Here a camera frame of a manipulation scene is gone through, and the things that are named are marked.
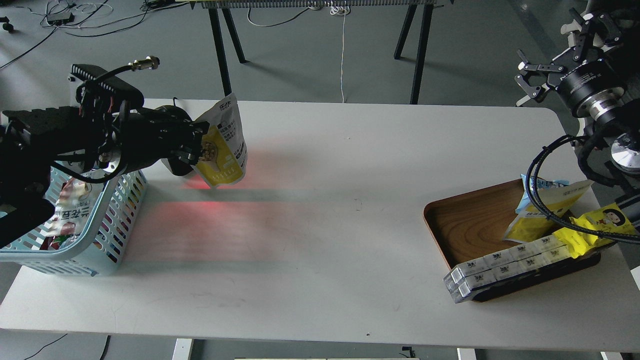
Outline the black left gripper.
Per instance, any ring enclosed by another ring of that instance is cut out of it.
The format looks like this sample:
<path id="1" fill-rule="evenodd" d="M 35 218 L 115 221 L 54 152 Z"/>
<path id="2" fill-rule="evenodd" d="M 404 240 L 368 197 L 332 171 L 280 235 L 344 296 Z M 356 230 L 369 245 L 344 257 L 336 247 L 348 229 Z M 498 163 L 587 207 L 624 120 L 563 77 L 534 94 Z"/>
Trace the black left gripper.
<path id="1" fill-rule="evenodd" d="M 208 121 L 190 121 L 188 143 L 201 143 L 208 134 Z M 154 109 L 121 109 L 118 114 L 118 148 L 122 173 L 132 173 L 152 166 L 162 160 L 162 143 L 159 140 L 162 121 L 154 114 Z M 173 166 L 185 164 L 195 166 L 202 153 L 201 145 L 180 145 L 173 150 Z"/>

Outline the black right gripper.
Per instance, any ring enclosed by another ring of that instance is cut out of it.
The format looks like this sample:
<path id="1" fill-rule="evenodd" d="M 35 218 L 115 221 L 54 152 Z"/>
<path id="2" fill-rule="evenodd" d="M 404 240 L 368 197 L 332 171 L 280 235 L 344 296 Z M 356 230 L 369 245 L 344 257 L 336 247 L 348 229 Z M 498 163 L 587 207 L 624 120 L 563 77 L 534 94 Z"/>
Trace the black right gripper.
<path id="1" fill-rule="evenodd" d="M 599 118 L 624 105 L 626 91 L 620 77 L 608 63 L 615 63 L 626 47 L 626 9 L 624 7 L 587 7 L 579 12 L 568 10 L 571 21 L 562 26 L 567 35 L 569 63 L 577 68 L 564 75 L 562 64 L 531 63 L 524 52 L 516 50 L 520 62 L 515 82 L 525 92 L 517 103 L 541 103 L 555 91 L 576 118 Z M 549 84 L 549 76 L 561 77 L 559 84 Z"/>

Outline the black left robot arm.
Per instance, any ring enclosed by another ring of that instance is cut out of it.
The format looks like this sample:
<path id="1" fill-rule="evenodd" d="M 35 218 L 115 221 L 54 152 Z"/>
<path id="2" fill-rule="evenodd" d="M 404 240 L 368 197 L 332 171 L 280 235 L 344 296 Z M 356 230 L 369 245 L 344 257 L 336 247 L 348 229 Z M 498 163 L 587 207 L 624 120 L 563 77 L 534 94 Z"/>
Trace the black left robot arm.
<path id="1" fill-rule="evenodd" d="M 153 55 L 112 70 L 73 64 L 76 105 L 2 112 L 2 246 L 54 215 L 54 205 L 45 199 L 52 168 L 84 182 L 106 183 L 160 159 L 176 176 L 198 164 L 208 123 L 174 105 L 146 108 L 142 92 L 118 78 L 159 64 Z"/>

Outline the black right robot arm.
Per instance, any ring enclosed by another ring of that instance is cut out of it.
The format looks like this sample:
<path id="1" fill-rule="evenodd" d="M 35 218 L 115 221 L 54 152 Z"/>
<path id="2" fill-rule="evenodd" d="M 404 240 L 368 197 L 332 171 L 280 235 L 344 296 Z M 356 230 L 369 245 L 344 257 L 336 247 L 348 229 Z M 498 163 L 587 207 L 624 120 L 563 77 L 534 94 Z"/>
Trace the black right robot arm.
<path id="1" fill-rule="evenodd" d="M 572 21 L 561 32 L 569 46 L 548 63 L 520 59 L 515 82 L 529 100 L 541 103 L 555 92 L 575 118 L 590 118 L 578 166 L 586 177 L 601 185 L 624 187 L 626 176 L 639 175 L 639 100 L 624 101 L 628 91 L 623 68 L 611 56 L 619 50 L 639 49 L 639 3 L 588 7 L 584 13 L 569 10 Z"/>

